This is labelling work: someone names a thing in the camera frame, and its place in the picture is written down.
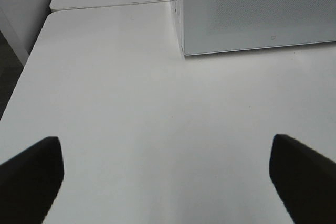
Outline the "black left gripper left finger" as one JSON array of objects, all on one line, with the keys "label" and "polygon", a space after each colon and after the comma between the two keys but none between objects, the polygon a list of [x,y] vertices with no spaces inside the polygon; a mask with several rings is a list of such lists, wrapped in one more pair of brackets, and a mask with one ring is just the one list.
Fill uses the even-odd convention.
[{"label": "black left gripper left finger", "polygon": [[1,164],[1,223],[42,223],[65,175],[60,140],[46,137]]}]

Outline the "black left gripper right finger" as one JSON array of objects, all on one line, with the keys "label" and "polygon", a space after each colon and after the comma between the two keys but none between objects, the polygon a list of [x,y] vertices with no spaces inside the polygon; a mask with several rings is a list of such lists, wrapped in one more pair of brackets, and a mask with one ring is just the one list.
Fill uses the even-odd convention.
[{"label": "black left gripper right finger", "polygon": [[294,223],[335,223],[335,162],[289,135],[273,138],[269,176]]}]

